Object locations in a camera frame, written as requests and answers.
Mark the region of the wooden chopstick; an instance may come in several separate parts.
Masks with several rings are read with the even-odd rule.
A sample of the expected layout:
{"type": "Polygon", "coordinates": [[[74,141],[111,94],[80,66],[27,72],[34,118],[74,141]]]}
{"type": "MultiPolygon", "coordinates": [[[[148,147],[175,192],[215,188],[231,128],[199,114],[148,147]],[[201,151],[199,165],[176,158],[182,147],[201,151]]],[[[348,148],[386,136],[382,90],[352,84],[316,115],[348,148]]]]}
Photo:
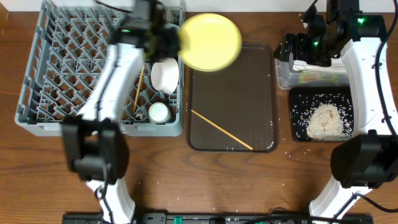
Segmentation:
{"type": "Polygon", "coordinates": [[[190,110],[193,114],[197,115],[199,118],[201,118],[202,120],[206,121],[208,124],[212,125],[213,127],[215,127],[216,129],[218,129],[219,131],[221,131],[222,133],[226,134],[227,136],[229,136],[230,138],[234,139],[236,142],[242,144],[244,147],[248,148],[250,151],[253,150],[253,147],[250,146],[249,144],[245,143],[244,141],[240,140],[239,138],[237,138],[235,135],[231,134],[230,132],[228,132],[227,130],[223,129],[221,126],[218,126],[216,123],[212,122],[211,120],[209,120],[208,118],[204,117],[203,115],[201,115],[200,113],[196,112],[195,110],[190,110]]]}
{"type": "Polygon", "coordinates": [[[133,105],[133,114],[135,114],[136,112],[136,108],[137,108],[137,102],[138,102],[138,98],[139,98],[139,94],[140,94],[140,90],[141,90],[141,85],[142,85],[142,79],[144,77],[144,71],[145,71],[145,65],[143,65],[142,69],[141,69],[141,74],[139,76],[139,82],[138,82],[138,86],[137,86],[137,90],[136,90],[136,95],[134,98],[134,105],[133,105]]]}

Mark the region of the pink white bowl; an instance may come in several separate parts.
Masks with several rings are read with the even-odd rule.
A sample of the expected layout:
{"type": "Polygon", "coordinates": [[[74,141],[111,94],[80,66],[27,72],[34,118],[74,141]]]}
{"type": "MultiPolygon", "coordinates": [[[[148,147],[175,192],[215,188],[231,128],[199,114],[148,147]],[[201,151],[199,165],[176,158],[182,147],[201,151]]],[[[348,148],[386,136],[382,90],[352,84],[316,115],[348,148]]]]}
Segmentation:
{"type": "Polygon", "coordinates": [[[150,78],[155,90],[171,95],[177,88],[179,76],[177,61],[167,58],[153,64],[150,78]]]}

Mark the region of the yellow plate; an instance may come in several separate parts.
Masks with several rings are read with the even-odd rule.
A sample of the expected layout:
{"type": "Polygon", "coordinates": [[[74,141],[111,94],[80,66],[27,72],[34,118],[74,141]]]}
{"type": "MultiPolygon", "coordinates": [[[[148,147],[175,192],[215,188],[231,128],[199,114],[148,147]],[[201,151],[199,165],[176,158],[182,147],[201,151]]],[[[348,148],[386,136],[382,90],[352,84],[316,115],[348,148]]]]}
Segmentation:
{"type": "Polygon", "coordinates": [[[242,47],[237,25],[225,16],[197,14],[181,26],[178,55],[185,65],[203,72],[215,72],[230,66],[242,47]]]}

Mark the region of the white plastic cup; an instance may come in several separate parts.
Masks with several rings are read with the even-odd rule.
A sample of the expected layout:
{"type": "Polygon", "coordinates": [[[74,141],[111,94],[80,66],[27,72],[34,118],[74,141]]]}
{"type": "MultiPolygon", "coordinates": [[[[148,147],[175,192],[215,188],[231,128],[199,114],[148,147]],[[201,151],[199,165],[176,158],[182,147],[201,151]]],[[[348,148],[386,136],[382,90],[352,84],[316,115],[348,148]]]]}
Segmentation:
{"type": "Polygon", "coordinates": [[[154,103],[149,108],[149,121],[155,124],[167,123],[171,120],[172,114],[169,108],[163,103],[154,103]]]}

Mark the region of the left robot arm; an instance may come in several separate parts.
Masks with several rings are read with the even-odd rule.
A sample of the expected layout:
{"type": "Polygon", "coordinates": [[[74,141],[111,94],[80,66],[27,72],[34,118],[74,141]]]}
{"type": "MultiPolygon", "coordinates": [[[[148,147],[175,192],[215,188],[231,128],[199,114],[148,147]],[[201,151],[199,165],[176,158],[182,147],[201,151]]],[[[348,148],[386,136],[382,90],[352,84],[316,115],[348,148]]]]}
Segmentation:
{"type": "Polygon", "coordinates": [[[77,115],[61,123],[67,166],[93,191],[106,223],[131,223],[136,208],[124,179],[129,149],[120,130],[132,86],[146,62],[174,58],[179,50],[164,4],[136,1],[110,35],[94,90],[77,115]]]}

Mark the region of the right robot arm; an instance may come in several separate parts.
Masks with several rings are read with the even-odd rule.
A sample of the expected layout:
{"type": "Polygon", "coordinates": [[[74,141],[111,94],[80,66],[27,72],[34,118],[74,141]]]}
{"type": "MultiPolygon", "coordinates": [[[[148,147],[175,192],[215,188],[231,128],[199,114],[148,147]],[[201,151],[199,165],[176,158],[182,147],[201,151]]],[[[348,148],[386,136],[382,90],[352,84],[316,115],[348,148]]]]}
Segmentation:
{"type": "Polygon", "coordinates": [[[329,0],[325,15],[311,5],[300,18],[306,31],[284,35],[274,57],[321,67],[342,59],[354,112],[353,137],[334,148],[331,179],[310,202],[305,221],[344,223],[359,199],[397,177],[397,108],[386,63],[394,29],[381,15],[364,13],[358,1],[329,0]]]}

